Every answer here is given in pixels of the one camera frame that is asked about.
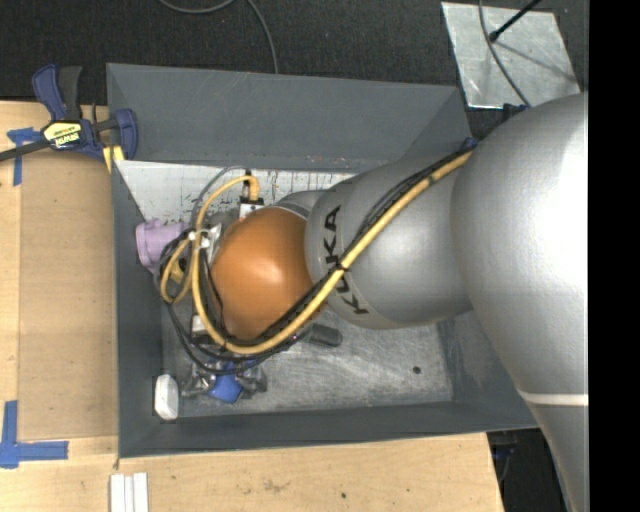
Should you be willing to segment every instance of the purple object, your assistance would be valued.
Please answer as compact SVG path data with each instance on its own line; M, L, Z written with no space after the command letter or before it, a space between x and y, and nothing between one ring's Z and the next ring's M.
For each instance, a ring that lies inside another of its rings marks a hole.
M151 219L136 227L136 245L140 263L150 271L154 271L160 262L162 249L178 238L180 233L187 229L187 223L163 225L160 219Z

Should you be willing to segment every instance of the black floor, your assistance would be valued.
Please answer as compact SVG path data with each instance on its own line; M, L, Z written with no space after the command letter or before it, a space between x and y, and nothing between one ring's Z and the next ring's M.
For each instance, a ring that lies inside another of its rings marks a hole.
M458 85L436 0L254 1L271 30L281 73ZM183 7L214 3L174 2ZM526 3L485 1L511 8ZM537 9L556 15L578 84L588 89L588 1L543 0ZM31 75L50 62L83 66L80 101L98 104L106 104L107 62L273 71L264 32L246 0L200 16L175 13L157 0L21 0L3 2L2 11L2 99L32 98ZM501 122L502 114L475 111L468 117L474 136L483 138ZM507 512L563 511L540 432L518 432L515 441L502 483ZM499 474L504 454L503 449Z

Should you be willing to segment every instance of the black object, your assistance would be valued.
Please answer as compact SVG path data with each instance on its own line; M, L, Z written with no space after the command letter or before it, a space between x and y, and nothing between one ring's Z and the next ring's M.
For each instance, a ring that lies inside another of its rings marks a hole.
M507 30L511 25L513 25L516 21L522 18L525 14L527 14L531 9L533 9L536 5L538 5L542 0L533 0L525 5L522 9L520 9L511 19L509 19L504 25L502 25L499 29L494 30L489 34L489 41L495 43L500 34L502 34L505 30Z

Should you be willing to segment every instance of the white object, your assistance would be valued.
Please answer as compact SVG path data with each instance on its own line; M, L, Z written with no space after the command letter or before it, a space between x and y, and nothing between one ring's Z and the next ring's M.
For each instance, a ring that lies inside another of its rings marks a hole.
M109 478L111 512L149 512L149 486L146 473L111 475Z
M178 383L171 375L164 374L156 380L154 409L165 421L175 420L178 417Z

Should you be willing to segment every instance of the gray bin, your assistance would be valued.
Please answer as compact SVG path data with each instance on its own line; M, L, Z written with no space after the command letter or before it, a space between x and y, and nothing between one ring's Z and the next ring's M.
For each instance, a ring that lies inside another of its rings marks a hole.
M107 71L109 107L135 112L136 160L146 162L359 173L452 152L470 136L453 87L128 65ZM379 332L326 313L323 321L343 331L341 347L300 343L265 363L267 393L235 405L183 400L180 417L164 422L153 411L154 379L179 375L186 360L137 259L134 229L147 220L137 188L114 168L121 457L535 424L473 312Z

